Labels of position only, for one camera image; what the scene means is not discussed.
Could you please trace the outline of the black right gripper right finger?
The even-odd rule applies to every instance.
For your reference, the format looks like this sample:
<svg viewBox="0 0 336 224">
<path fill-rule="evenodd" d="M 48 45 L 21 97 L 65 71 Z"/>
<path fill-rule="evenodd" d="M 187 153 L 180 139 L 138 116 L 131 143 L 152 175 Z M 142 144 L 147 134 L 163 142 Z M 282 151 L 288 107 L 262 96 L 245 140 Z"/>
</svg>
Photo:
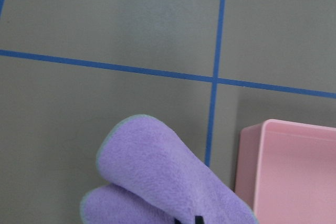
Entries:
<svg viewBox="0 0 336 224">
<path fill-rule="evenodd" d="M 204 224 L 204 218 L 203 216 L 195 216 L 195 219 L 194 219 L 194 223 L 195 224 Z"/>
</svg>

